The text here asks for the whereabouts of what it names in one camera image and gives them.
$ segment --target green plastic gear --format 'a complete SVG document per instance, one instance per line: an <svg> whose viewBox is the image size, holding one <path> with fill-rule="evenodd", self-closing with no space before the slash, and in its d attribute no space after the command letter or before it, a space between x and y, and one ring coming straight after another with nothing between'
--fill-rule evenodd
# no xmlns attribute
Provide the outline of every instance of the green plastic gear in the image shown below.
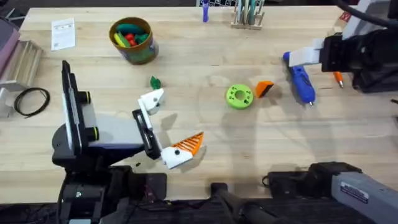
<svg viewBox="0 0 398 224"><path fill-rule="evenodd" d="M246 85L235 84L226 92L225 100L235 109L245 109L253 102L253 92Z"/></svg>

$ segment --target tin can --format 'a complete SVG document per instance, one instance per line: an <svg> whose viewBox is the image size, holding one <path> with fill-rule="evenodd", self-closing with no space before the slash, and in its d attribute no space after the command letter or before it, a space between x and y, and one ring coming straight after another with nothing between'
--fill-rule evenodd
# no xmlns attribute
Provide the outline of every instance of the tin can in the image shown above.
<svg viewBox="0 0 398 224"><path fill-rule="evenodd" d="M119 24L134 24L145 30L148 34L148 38L143 43L135 45L133 47L121 47L114 39L116 33L116 27ZM116 47L121 55L133 65L142 65L148 63L156 58L159 53L159 46L154 40L152 29L147 21L138 17L127 17L115 22L109 30L109 39L111 40L114 47Z"/></svg>

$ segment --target wooden table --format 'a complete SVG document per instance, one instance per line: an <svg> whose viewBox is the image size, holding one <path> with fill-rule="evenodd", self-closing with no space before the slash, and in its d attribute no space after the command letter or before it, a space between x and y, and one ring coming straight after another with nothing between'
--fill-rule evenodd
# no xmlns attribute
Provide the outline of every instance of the wooden table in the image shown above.
<svg viewBox="0 0 398 224"><path fill-rule="evenodd" d="M35 86L51 94L49 107L24 119L0 120L0 203L55 202L64 178L52 164L51 139L63 123L61 61L70 62L81 90L93 95L97 113L132 118L137 98L150 91L149 78L162 80L166 103L152 116L161 141L177 142L199 131L206 146L193 161L167 170L142 152L120 164L137 172L166 172L169 198L205 198L212 182L227 182L245 197L266 197L261 177L270 170L306 169L313 162L344 161L398 189L397 93L364 95L341 89L320 66L307 67L316 89L315 106L298 104L280 57L287 50L323 37L341 11L336 7L266 7L261 31L229 26L232 9L211 8L201 22L198 7L31 9L22 39L32 39L45 54ZM127 16L149 21L160 45L151 63L132 66L108 40L111 24ZM50 51L50 22L75 18L76 47ZM227 106L230 85L253 89L261 80L275 83L267 96L246 110ZM23 102L32 110L42 101Z"/></svg>

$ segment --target white paper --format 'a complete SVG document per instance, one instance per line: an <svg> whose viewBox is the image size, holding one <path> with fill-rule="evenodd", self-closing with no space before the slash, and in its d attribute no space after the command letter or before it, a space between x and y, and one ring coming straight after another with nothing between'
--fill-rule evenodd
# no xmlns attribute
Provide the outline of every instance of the white paper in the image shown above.
<svg viewBox="0 0 398 224"><path fill-rule="evenodd" d="M74 18L51 22L51 50L60 50L76 45Z"/></svg>

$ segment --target blue marker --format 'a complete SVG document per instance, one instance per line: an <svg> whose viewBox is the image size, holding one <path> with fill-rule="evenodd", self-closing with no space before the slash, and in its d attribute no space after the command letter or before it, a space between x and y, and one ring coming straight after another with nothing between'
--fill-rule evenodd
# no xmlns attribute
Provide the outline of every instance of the blue marker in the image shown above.
<svg viewBox="0 0 398 224"><path fill-rule="evenodd" d="M207 12L209 11L209 0L203 0L202 8L203 8L203 22L207 22L209 20L207 14Z"/></svg>
<svg viewBox="0 0 398 224"><path fill-rule="evenodd" d="M284 62L289 67L289 57L290 52L285 52L283 59ZM306 73L304 66L293 66L289 67L290 75L292 76L292 82L295 86L297 94L301 98L304 103L309 103L313 106L313 102L315 101L315 90L311 85L311 81Z"/></svg>

